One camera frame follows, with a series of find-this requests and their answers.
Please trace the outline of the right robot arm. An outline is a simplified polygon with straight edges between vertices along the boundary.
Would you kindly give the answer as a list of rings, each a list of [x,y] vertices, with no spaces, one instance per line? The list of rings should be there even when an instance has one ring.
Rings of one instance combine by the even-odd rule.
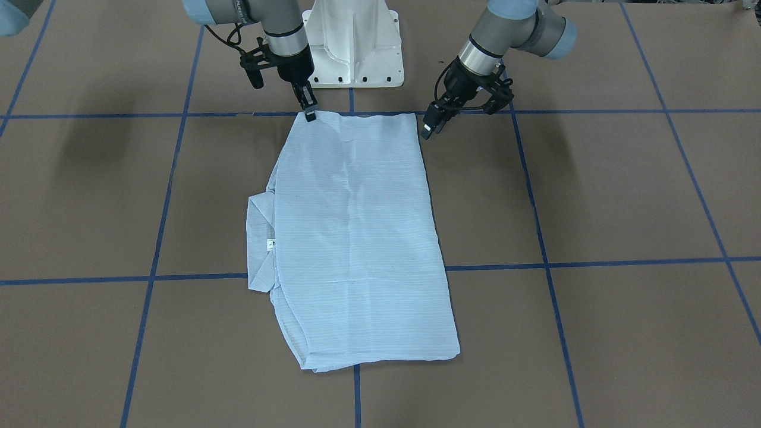
[[[188,17],[240,55],[240,67],[254,89],[264,86],[263,70],[276,68],[278,76],[293,89],[304,118],[316,120],[318,101],[310,78],[315,72],[301,8],[296,1],[184,1]],[[257,47],[245,51],[240,30],[252,24],[263,27]]]

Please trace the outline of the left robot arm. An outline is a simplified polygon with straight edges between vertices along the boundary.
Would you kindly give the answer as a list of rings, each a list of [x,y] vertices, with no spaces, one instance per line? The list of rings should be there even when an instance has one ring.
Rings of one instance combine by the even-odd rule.
[[[455,59],[434,85],[434,100],[422,120],[421,138],[440,133],[452,118],[467,111],[478,92],[490,96],[478,107],[492,115],[514,98],[512,79],[504,78],[505,54],[515,51],[560,59],[578,38],[576,25],[552,11],[545,1],[489,1]]]

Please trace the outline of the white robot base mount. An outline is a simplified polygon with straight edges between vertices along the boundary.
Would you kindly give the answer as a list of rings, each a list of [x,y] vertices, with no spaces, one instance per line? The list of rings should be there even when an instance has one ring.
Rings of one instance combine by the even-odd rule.
[[[385,1],[315,1],[301,14],[315,89],[384,89],[405,81],[399,14]]]

